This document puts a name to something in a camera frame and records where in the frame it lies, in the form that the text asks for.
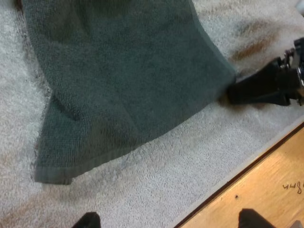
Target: wooden board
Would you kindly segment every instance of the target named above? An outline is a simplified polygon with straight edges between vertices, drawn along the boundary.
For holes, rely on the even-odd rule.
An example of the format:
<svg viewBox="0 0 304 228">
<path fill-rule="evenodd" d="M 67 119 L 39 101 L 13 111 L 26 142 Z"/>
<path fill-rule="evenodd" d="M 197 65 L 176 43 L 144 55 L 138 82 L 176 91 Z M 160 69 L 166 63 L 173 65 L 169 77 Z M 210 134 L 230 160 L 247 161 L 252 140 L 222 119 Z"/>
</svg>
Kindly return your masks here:
<svg viewBox="0 0 304 228">
<path fill-rule="evenodd" d="M 243 208 L 276 228 L 304 223 L 304 128 L 190 218 L 183 228 L 237 228 Z"/>
</svg>

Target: wooden floor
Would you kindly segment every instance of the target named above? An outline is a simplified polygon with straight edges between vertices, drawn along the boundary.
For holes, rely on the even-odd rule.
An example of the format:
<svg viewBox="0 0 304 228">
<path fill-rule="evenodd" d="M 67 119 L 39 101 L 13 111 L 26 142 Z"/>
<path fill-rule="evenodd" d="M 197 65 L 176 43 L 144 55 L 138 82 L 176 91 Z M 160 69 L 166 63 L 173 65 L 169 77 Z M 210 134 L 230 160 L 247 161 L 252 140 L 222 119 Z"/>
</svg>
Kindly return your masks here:
<svg viewBox="0 0 304 228">
<path fill-rule="evenodd" d="M 187 220 L 183 228 L 237 228 L 254 209 L 276 228 L 304 223 L 304 128 Z"/>
</svg>

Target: gray towel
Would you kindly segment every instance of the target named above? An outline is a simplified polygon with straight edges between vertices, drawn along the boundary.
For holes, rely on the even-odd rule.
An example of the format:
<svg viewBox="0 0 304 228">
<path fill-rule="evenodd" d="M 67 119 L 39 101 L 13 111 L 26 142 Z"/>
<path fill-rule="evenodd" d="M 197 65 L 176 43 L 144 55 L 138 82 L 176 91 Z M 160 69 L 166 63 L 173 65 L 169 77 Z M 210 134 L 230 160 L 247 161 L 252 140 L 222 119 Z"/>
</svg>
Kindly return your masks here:
<svg viewBox="0 0 304 228">
<path fill-rule="evenodd" d="M 35 180 L 73 177 L 127 154 L 221 96 L 235 70 L 188 0 L 23 0 L 53 90 Z"/>
</svg>

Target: black object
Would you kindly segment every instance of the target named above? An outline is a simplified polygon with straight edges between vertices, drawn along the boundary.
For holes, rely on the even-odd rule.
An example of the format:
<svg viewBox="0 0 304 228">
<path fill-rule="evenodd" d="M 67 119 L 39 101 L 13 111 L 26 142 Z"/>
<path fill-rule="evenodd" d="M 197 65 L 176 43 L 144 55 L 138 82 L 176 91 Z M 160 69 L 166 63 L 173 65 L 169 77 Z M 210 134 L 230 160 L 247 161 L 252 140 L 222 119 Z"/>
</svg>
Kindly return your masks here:
<svg viewBox="0 0 304 228">
<path fill-rule="evenodd" d="M 304 38 L 294 41 L 285 58 L 275 58 L 256 74 L 228 88 L 233 105 L 271 103 L 290 105 L 290 99 L 304 101 Z"/>
<path fill-rule="evenodd" d="M 99 215 L 88 212 L 72 228 L 101 228 Z"/>
<path fill-rule="evenodd" d="M 242 209 L 238 217 L 238 228 L 275 228 L 253 209 Z"/>
</svg>

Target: towel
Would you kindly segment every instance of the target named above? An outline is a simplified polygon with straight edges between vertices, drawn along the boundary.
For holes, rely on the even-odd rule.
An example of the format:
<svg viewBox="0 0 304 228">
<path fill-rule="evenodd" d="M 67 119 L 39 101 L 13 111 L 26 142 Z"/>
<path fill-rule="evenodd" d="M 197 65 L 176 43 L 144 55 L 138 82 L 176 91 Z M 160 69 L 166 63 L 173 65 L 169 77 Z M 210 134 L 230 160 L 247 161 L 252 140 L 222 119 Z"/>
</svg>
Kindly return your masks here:
<svg viewBox="0 0 304 228">
<path fill-rule="evenodd" d="M 53 91 L 36 181 L 70 183 L 165 134 L 236 75 L 188 0 L 24 0 L 23 9 Z"/>
<path fill-rule="evenodd" d="M 211 41 L 240 74 L 254 73 L 304 36 L 295 0 L 193 3 Z M 36 139 L 52 90 L 25 25 L 12 0 L 0 0 L 0 228 L 68 228 L 88 211 L 100 215 L 103 228 L 172 228 L 304 121 L 296 103 L 212 102 L 70 185 L 35 182 Z"/>
</svg>

